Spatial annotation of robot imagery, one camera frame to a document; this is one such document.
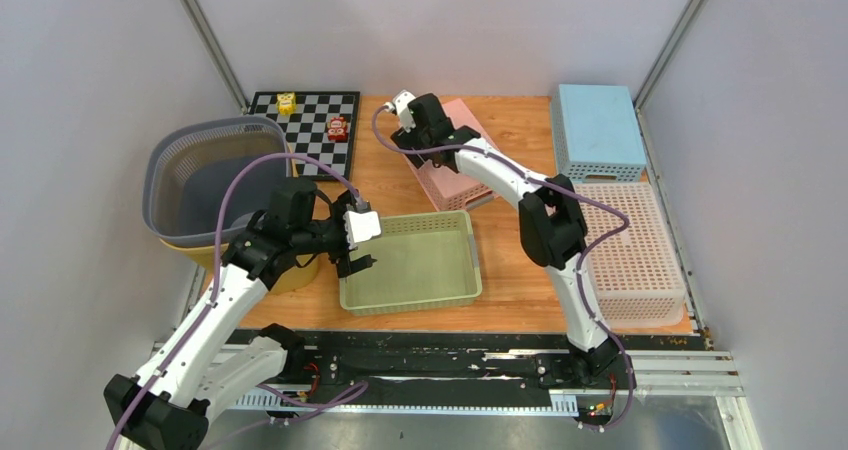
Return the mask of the pink perforated tray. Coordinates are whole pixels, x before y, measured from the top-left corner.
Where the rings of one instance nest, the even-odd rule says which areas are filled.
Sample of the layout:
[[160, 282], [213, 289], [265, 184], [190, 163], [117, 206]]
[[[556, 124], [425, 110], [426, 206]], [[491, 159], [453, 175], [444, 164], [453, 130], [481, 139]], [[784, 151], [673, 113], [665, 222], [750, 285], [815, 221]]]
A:
[[[470, 127], [495, 147], [495, 143], [463, 99], [446, 102], [443, 109], [456, 127]], [[408, 160], [407, 165], [437, 211], [470, 210], [495, 198], [495, 194], [487, 186], [471, 177], [454, 173], [447, 167], [436, 168], [430, 161], [416, 167]]]

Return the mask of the green perforated tray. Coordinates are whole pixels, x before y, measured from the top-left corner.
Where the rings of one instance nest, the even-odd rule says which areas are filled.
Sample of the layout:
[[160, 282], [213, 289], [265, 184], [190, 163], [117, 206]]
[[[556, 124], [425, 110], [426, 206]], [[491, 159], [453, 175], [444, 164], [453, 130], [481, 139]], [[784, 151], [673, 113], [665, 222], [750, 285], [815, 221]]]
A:
[[339, 303], [355, 316], [467, 306], [483, 290], [470, 214], [440, 211], [381, 219], [382, 234], [355, 257], [373, 266], [339, 281]]

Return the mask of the blue perforated tray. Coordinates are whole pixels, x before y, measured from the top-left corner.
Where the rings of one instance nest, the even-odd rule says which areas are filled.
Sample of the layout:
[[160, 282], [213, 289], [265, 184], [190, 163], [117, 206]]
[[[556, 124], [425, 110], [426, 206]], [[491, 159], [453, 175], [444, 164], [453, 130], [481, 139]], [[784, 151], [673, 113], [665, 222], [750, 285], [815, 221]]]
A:
[[550, 120], [559, 173], [581, 182], [642, 178], [647, 158], [628, 87], [561, 84]]

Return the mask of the large white perforated basket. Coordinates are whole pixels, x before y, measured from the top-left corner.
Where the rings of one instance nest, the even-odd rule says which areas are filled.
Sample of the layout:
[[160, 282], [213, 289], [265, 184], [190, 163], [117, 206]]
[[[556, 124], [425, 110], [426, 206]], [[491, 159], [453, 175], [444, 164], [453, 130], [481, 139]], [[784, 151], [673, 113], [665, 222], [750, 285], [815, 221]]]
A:
[[614, 329], [648, 329], [681, 322], [686, 285], [651, 185], [578, 183], [575, 192], [622, 212], [630, 222], [587, 258], [607, 323]]

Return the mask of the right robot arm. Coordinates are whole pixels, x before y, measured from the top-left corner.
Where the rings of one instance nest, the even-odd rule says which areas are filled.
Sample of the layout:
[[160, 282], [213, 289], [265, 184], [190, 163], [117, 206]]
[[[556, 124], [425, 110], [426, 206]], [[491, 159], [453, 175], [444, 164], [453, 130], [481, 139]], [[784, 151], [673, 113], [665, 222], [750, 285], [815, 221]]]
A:
[[621, 363], [622, 385], [633, 390], [632, 360], [591, 292], [584, 266], [593, 247], [586, 241], [588, 227], [581, 207], [587, 199], [575, 192], [571, 180], [532, 171], [476, 130], [456, 126], [431, 93], [416, 97], [403, 91], [379, 110], [400, 123], [386, 141], [387, 148], [473, 178], [516, 210], [521, 247], [547, 274], [567, 324], [568, 374], [592, 388], [609, 377], [612, 365]]

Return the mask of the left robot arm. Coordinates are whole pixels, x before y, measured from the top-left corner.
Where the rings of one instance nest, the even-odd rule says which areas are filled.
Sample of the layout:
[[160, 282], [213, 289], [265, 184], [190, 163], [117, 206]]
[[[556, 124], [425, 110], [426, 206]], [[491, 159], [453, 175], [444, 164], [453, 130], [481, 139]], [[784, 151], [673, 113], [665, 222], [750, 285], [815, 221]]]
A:
[[370, 255], [352, 259], [362, 242], [380, 236], [378, 214], [346, 191], [313, 217], [325, 195], [314, 182], [287, 178], [233, 237], [201, 300], [164, 346], [134, 376], [115, 375], [104, 398], [115, 422], [111, 440], [125, 437], [144, 449], [197, 449], [210, 424], [242, 395], [276, 377], [298, 381], [305, 373], [305, 340], [280, 324], [263, 328], [246, 348], [214, 366], [213, 359], [243, 317], [299, 257], [327, 254], [339, 277], [371, 267]]

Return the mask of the red owl toy block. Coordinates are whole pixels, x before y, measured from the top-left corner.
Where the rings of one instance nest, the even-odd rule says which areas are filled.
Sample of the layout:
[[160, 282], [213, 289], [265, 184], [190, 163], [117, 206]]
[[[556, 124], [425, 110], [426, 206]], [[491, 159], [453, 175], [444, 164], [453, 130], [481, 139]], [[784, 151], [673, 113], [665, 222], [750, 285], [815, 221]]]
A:
[[348, 142], [350, 138], [349, 121], [342, 116], [330, 117], [326, 122], [326, 136], [330, 142]]

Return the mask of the black white checkerboard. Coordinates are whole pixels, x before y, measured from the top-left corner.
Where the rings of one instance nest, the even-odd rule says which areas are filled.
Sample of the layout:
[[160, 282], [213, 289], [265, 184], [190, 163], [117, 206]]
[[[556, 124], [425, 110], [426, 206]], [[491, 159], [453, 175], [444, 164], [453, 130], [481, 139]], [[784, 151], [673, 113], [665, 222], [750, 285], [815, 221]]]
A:
[[[279, 91], [258, 91], [254, 94], [249, 112], [275, 121], [282, 129], [289, 149], [329, 166], [345, 178], [352, 177], [357, 119], [361, 93], [358, 91], [294, 92], [296, 108], [289, 115], [279, 113]], [[329, 123], [345, 123], [345, 141], [332, 141], [327, 136]]]

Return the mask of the yellow owl toy block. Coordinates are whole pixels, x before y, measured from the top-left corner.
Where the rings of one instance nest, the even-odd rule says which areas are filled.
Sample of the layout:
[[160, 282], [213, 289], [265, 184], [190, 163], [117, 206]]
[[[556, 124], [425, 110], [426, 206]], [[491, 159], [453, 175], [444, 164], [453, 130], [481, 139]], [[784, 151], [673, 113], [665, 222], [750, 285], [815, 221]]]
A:
[[295, 92], [283, 92], [276, 95], [276, 109], [279, 115], [291, 115], [297, 109], [297, 95]]

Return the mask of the grey mesh basket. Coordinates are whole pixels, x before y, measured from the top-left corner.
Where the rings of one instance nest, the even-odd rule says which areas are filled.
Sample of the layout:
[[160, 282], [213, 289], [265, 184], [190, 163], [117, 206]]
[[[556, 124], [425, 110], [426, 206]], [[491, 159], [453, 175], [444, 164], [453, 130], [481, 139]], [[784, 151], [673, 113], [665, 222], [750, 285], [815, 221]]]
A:
[[163, 138], [145, 174], [142, 218], [156, 237], [180, 248], [214, 244], [224, 195], [244, 167], [288, 150], [281, 127], [245, 115], [194, 124]]

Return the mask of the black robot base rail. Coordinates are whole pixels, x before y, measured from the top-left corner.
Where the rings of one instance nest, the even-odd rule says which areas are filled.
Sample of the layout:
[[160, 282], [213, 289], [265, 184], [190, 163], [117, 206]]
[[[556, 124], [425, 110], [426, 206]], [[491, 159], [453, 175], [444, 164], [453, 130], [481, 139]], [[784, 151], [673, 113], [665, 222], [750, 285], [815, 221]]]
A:
[[730, 354], [694, 336], [628, 336], [629, 360], [579, 376], [564, 336], [306, 330], [294, 364], [219, 401], [223, 410], [303, 414], [345, 388], [347, 412], [544, 416], [599, 424], [651, 397], [743, 395]]

